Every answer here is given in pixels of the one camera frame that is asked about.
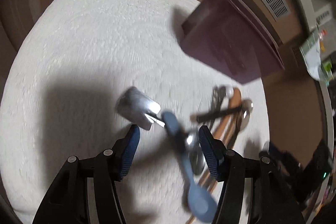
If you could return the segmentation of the metal shovel-shaped spoon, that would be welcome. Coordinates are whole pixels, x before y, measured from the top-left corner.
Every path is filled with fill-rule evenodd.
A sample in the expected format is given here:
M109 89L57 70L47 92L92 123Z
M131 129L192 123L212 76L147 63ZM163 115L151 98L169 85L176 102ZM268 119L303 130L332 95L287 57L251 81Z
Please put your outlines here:
M116 112L138 127L149 131L156 123L165 127L165 123L158 118L161 106L146 94L132 86L128 88L116 103Z

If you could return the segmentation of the steel spoon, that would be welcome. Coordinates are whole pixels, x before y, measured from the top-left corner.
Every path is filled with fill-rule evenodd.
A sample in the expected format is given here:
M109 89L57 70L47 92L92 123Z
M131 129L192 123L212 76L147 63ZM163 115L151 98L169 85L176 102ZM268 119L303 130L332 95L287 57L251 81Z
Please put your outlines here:
M187 133L185 138L185 146L194 175L201 175L205 168L206 161L202 152L202 148L199 144L198 133L196 131L190 131Z

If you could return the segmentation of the dark wooden spoon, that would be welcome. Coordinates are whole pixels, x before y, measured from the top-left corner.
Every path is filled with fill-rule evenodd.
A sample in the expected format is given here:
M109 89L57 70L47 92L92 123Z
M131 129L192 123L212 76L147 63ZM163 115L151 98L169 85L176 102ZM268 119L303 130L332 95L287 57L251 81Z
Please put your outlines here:
M243 131L247 127L252 112L253 112L252 100L251 99L243 100L241 111L238 114L235 121L233 133L229 134L228 141L226 142L227 149L232 149L234 147L234 143L236 142L239 132Z

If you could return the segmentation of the blue plastic spoon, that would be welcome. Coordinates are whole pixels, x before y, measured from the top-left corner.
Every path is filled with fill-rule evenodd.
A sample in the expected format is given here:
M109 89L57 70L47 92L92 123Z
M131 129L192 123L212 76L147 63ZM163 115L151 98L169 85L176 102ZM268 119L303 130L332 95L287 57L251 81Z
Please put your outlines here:
M189 184L187 202L192 214L201 222L211 223L217 211L217 203L205 188L195 183L191 162L187 155L182 128L170 111L162 113L162 120L181 163L181 170Z

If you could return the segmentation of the white lace tablecloth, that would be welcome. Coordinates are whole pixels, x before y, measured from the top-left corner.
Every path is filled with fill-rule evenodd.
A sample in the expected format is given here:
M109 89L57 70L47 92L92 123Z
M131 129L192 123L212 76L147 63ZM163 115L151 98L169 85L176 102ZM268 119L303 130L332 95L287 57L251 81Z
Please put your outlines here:
M1 177L31 223L70 156L94 157L123 137L115 111L135 86L187 130L213 88L236 82L179 46L197 0L54 0L26 36L1 101Z

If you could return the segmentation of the maroon utensil organizer box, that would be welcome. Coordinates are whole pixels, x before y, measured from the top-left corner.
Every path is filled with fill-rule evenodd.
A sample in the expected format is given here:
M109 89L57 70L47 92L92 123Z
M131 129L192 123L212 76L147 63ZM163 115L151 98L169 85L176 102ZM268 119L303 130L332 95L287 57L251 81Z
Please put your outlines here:
M274 38L241 0L202 0L182 29L185 54L240 84L284 69Z

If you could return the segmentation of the green checked dish towel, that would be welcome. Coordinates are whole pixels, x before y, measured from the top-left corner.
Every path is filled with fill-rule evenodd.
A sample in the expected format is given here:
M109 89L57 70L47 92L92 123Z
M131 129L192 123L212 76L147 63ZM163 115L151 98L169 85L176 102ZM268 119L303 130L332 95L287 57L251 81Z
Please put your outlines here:
M316 28L300 46L299 51L309 75L316 81L326 83L328 77L321 61L321 41L325 35L324 30Z

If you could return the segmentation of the black-handled utensil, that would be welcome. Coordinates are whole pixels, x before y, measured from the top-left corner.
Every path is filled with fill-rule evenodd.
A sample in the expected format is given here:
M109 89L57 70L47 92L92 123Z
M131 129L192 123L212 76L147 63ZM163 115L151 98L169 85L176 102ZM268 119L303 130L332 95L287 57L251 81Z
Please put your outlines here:
M196 116L196 121L198 123L204 123L204 122L208 122L211 120L215 120L217 118L222 118L225 116L228 116L230 114L234 114L236 112L239 112L241 109L243 108L243 105L240 104L239 106L230 108L230 109L225 109L225 110L218 110L218 111L213 111L213 112L209 112L206 114L200 114Z

